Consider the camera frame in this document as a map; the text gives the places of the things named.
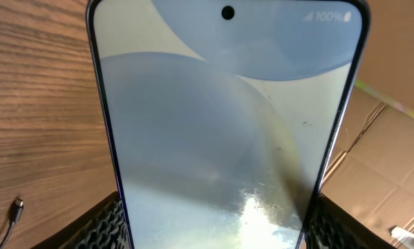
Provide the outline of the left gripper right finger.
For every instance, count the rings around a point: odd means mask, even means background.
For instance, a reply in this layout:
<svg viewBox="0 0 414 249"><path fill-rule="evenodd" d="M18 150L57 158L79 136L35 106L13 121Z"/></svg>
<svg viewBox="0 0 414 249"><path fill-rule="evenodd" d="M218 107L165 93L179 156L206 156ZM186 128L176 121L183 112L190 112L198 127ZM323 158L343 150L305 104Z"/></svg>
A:
<svg viewBox="0 0 414 249"><path fill-rule="evenodd" d="M306 249L395 249L322 194L313 203L303 238Z"/></svg>

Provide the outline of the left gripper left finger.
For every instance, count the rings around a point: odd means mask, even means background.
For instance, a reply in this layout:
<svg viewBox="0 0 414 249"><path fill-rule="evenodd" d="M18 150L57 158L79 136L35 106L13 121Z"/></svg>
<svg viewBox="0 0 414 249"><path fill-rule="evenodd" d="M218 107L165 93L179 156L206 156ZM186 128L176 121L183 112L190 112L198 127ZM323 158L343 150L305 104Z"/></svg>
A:
<svg viewBox="0 0 414 249"><path fill-rule="evenodd" d="M113 192L34 249L130 249L124 208Z"/></svg>

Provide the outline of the blue Samsung Galaxy smartphone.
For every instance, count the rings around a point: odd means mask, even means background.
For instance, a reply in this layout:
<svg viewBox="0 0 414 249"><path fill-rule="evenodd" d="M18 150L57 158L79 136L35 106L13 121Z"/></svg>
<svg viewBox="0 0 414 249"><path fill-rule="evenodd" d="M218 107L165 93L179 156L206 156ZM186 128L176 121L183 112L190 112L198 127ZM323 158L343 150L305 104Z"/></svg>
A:
<svg viewBox="0 0 414 249"><path fill-rule="evenodd" d="M99 0L86 26L133 248L299 248L365 1Z"/></svg>

